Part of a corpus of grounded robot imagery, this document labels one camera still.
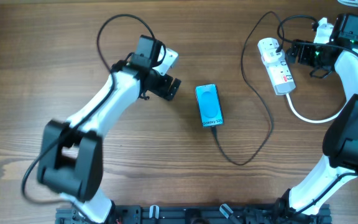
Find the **Galaxy S25 smartphone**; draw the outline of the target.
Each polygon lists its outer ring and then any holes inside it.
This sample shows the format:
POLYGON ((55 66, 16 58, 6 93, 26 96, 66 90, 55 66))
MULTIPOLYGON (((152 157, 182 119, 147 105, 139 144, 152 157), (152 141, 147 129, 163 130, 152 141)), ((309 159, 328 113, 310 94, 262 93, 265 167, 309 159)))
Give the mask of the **Galaxy S25 smartphone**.
POLYGON ((195 94, 203 127, 224 124, 217 86, 215 84, 197 86, 195 94))

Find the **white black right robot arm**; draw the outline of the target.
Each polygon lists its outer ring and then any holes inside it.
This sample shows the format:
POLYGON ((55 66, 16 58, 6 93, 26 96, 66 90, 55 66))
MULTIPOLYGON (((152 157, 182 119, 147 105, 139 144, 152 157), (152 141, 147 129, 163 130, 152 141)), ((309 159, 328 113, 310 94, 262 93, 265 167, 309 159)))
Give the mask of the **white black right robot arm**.
POLYGON ((323 156, 297 186, 278 198, 273 218, 307 222, 344 184, 358 177, 358 47, 344 49, 335 63, 347 103, 323 139, 323 156))

